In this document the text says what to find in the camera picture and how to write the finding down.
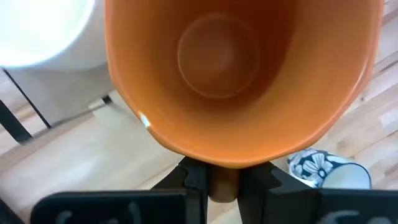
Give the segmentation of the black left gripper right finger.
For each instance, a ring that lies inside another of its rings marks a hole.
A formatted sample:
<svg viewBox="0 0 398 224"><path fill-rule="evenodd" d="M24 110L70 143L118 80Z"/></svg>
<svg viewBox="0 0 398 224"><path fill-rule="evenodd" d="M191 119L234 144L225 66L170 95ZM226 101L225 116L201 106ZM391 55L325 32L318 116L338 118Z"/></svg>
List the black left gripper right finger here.
<svg viewBox="0 0 398 224"><path fill-rule="evenodd" d="M398 224L398 191L313 189L270 162L239 172L243 224Z"/></svg>

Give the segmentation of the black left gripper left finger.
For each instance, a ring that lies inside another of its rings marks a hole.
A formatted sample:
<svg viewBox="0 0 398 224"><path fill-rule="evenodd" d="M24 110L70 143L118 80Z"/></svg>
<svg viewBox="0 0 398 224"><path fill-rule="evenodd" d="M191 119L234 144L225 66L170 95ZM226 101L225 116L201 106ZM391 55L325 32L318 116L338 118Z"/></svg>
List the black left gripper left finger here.
<svg viewBox="0 0 398 224"><path fill-rule="evenodd" d="M188 157L149 190L60 192L41 199L30 224L205 224L208 166Z"/></svg>

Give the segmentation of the orange ceramic mug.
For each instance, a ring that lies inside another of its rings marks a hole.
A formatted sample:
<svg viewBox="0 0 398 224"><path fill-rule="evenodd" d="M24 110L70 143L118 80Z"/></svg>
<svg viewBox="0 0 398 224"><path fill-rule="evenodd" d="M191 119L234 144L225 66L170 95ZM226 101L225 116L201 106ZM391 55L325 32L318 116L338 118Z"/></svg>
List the orange ceramic mug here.
<svg viewBox="0 0 398 224"><path fill-rule="evenodd" d="M372 73L384 0L104 0L110 77L163 147L238 170L316 143Z"/></svg>

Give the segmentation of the white ceramic mug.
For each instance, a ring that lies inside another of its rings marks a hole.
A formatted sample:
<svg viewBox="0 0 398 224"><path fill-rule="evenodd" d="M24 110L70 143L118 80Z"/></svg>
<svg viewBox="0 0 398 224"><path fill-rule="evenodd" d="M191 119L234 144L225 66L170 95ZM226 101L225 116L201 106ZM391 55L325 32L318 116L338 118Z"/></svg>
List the white ceramic mug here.
<svg viewBox="0 0 398 224"><path fill-rule="evenodd" d="M0 0L0 68L47 125L113 90L104 0Z"/></svg>

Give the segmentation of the blue white floral mug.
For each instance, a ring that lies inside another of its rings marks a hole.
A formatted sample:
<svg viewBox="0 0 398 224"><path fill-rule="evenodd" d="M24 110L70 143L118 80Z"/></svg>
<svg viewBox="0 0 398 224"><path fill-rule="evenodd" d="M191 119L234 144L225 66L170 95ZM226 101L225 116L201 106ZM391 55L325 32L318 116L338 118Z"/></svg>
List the blue white floral mug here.
<svg viewBox="0 0 398 224"><path fill-rule="evenodd" d="M367 169L349 159L312 147L287 159L289 174L312 188L371 189Z"/></svg>

